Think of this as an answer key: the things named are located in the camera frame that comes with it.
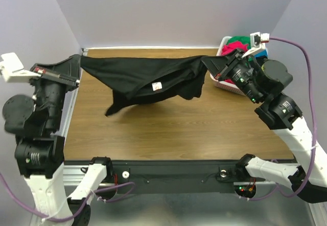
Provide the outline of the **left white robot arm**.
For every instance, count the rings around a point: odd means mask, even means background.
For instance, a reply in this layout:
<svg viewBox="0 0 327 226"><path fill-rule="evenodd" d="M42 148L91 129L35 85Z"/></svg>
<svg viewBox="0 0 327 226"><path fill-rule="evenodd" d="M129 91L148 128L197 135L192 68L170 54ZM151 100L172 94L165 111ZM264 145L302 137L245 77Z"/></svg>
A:
<svg viewBox="0 0 327 226"><path fill-rule="evenodd" d="M65 95L79 87L80 55L26 70L15 53L1 55L1 76L7 83L28 83L34 94L15 95L3 106L4 129L16 139L14 157L29 186L40 225L88 225L90 203L101 182L113 178L112 161L94 157L81 182L66 195L65 138L60 129Z"/></svg>

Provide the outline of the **black t shirt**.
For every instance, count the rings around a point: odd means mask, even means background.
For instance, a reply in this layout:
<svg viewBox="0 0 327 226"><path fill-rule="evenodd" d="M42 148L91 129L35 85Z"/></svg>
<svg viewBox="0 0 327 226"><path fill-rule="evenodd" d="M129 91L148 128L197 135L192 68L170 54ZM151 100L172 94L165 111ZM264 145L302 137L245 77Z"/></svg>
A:
<svg viewBox="0 0 327 226"><path fill-rule="evenodd" d="M92 58L83 56L81 68L112 90L113 103L105 116L125 107L152 104L180 96L199 98L207 68L201 56L186 58Z"/></svg>

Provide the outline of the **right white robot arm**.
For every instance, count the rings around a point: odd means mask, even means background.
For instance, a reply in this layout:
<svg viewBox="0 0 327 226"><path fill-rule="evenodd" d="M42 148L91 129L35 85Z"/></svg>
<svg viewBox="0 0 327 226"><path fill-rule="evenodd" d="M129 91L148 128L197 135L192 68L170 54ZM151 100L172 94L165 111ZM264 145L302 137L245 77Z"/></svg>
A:
<svg viewBox="0 0 327 226"><path fill-rule="evenodd" d="M248 61L239 49L225 56L204 57L203 64L219 81L231 80L258 108L254 111L289 147L298 166L265 161L246 154L236 164L239 181L262 178L283 185L305 202L326 202L326 153L309 130L302 111L283 90L293 80L286 66L271 59Z"/></svg>

